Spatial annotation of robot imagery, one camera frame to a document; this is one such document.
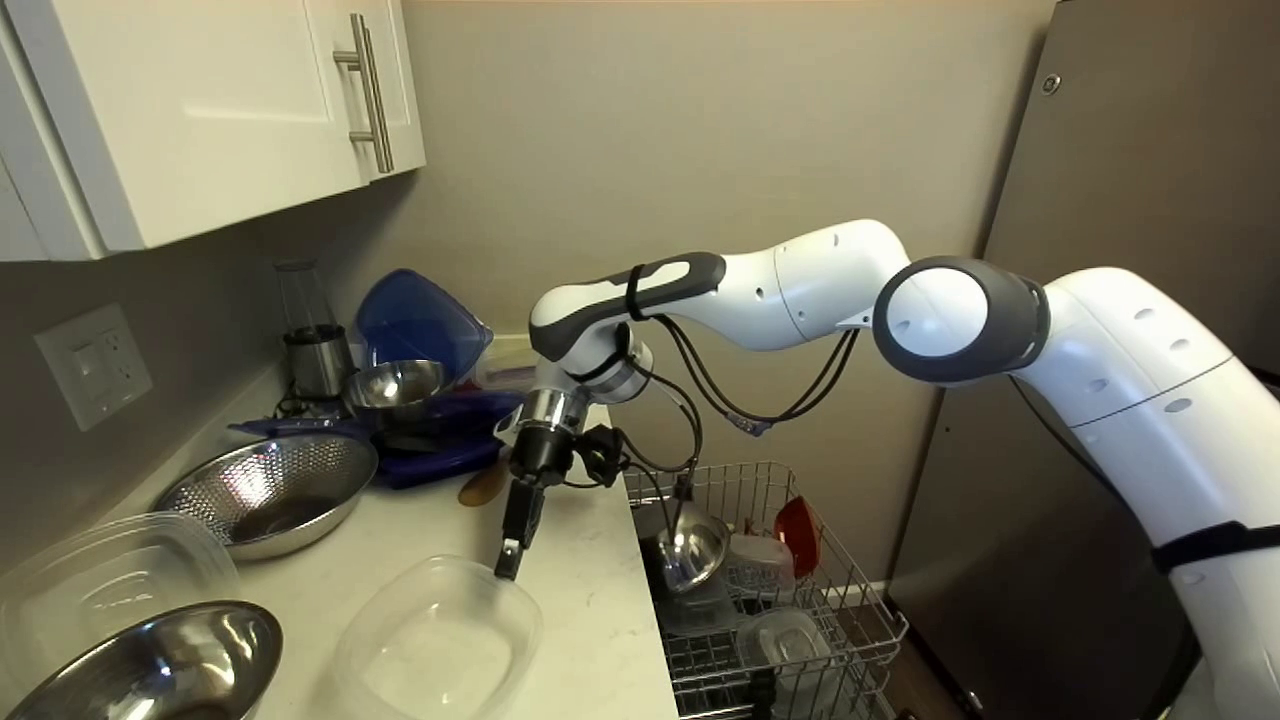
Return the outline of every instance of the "wall outlet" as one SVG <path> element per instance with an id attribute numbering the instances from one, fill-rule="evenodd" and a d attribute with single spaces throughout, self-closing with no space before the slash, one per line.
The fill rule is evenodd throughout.
<path id="1" fill-rule="evenodd" d="M 153 392 L 121 305 L 56 324 L 36 345 L 81 432 Z"/>

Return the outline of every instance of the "metal bowl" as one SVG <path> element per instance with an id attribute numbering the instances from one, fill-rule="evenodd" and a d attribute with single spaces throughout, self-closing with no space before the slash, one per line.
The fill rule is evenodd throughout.
<path id="1" fill-rule="evenodd" d="M 360 414 L 412 414 L 446 386 L 437 360 L 382 360 L 347 379 L 347 405 Z"/>
<path id="2" fill-rule="evenodd" d="M 202 460 L 153 505 L 224 536 L 235 563 L 301 554 L 337 533 L 375 476 L 363 437 L 314 432 L 240 446 Z"/>
<path id="3" fill-rule="evenodd" d="M 283 651 L 267 609 L 219 602 L 161 612 L 50 672 L 12 720 L 247 718 Z"/>
<path id="4" fill-rule="evenodd" d="M 677 526 L 656 540 L 656 548 L 664 554 L 664 578 L 670 592 L 690 592 L 725 563 L 729 526 L 682 505 Z"/>

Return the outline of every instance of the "white countertop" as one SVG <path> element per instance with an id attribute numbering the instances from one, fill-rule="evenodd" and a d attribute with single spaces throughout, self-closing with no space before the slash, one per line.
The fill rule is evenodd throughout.
<path id="1" fill-rule="evenodd" d="M 247 388 L 235 405 L 244 407 L 261 395 L 271 395 L 271 388 Z M 226 417 L 212 420 L 207 432 L 219 432 L 224 420 L 244 420 L 244 414 L 235 417 L 235 405 L 226 405 Z M 198 455 L 207 455 L 207 439 L 179 448 L 157 476 L 170 481 Z M 257 708 L 257 720 L 347 718 L 327 697 L 327 667 L 347 620 L 387 579 L 433 555 L 458 555 L 477 563 L 496 559 L 502 497 L 484 509 L 463 509 L 455 491 L 458 481 L 406 491 L 371 489 L 354 505 L 352 520 L 319 543 L 240 570 L 240 596 L 271 609 L 283 626 L 283 660 Z M 502 718 L 679 718 L 623 481 L 611 489 L 552 489 L 515 584 L 539 605 L 539 645 Z"/>

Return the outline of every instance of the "dishwasher rack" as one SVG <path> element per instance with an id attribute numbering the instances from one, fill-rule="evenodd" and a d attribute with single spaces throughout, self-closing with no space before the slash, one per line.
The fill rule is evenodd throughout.
<path id="1" fill-rule="evenodd" d="M 799 485 L 778 464 L 702 469 L 690 481 L 690 505 L 719 515 L 734 540 L 770 540 L 792 497 Z M 656 602 L 679 718 L 892 720 L 883 686 L 907 620 L 824 536 L 818 515 L 817 533 L 818 563 L 802 579 L 729 555 L 702 587 Z"/>

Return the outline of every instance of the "refrigerator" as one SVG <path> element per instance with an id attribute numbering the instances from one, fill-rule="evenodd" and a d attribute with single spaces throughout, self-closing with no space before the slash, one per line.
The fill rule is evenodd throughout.
<path id="1" fill-rule="evenodd" d="M 1059 0 L 981 256 L 1121 264 L 1280 368 L 1280 3 Z M 1196 658 L 1108 481 L 1006 379 L 948 388 L 886 596 L 965 718 L 1155 718 Z"/>

